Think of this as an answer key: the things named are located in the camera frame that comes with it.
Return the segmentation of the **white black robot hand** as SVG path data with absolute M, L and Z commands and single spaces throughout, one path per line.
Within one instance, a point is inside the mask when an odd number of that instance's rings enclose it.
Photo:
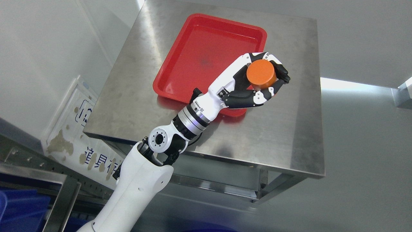
M 277 81 L 266 89 L 249 89 L 251 84 L 246 78 L 246 70 L 253 61 L 259 59 L 265 59 L 273 64 Z M 210 123 L 224 108 L 242 109 L 262 106 L 289 82 L 288 71 L 273 54 L 246 53 L 235 59 L 212 82 L 207 93 L 192 98 L 184 111 L 194 119 Z

